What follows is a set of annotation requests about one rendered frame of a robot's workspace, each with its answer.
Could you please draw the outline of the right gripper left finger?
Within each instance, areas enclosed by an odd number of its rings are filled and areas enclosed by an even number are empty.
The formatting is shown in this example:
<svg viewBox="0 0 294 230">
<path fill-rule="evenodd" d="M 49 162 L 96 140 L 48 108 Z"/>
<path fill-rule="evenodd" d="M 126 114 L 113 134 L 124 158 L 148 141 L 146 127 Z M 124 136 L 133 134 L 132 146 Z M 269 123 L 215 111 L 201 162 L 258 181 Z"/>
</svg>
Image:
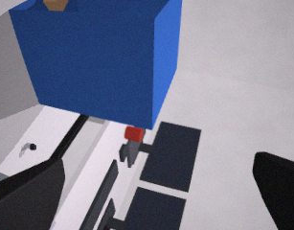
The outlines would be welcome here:
<svg viewBox="0 0 294 230">
<path fill-rule="evenodd" d="M 53 157 L 0 181 L 0 230 L 50 230 L 65 182 Z"/>
</svg>

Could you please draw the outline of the tan wooden block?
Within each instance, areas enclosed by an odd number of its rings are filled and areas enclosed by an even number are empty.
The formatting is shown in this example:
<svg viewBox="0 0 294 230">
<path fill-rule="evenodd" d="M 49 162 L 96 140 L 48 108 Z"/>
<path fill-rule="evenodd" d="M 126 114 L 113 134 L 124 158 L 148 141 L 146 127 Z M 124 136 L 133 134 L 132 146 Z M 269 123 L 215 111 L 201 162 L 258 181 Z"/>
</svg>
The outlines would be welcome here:
<svg viewBox="0 0 294 230">
<path fill-rule="evenodd" d="M 64 11 L 68 0 L 43 0 L 49 11 Z"/>
</svg>

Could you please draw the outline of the large blue box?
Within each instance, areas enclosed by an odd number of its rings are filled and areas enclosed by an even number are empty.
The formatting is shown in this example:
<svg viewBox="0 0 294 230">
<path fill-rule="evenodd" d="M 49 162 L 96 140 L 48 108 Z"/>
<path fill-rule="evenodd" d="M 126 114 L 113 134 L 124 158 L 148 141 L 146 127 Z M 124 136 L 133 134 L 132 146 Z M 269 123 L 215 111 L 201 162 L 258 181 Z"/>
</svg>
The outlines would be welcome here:
<svg viewBox="0 0 294 230">
<path fill-rule="evenodd" d="M 64 11 L 27 0 L 9 13 L 39 104 L 153 130 L 181 11 L 182 0 L 68 0 Z"/>
</svg>

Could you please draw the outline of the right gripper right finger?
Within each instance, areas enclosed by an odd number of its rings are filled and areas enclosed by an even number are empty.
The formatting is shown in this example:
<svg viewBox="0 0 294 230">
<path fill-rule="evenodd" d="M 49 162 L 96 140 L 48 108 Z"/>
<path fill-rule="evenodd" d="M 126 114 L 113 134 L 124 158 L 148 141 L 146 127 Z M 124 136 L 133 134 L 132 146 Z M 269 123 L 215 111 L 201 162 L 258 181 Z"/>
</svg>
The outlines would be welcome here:
<svg viewBox="0 0 294 230">
<path fill-rule="evenodd" d="M 294 230 L 294 161 L 257 152 L 253 176 L 278 230 Z"/>
</svg>

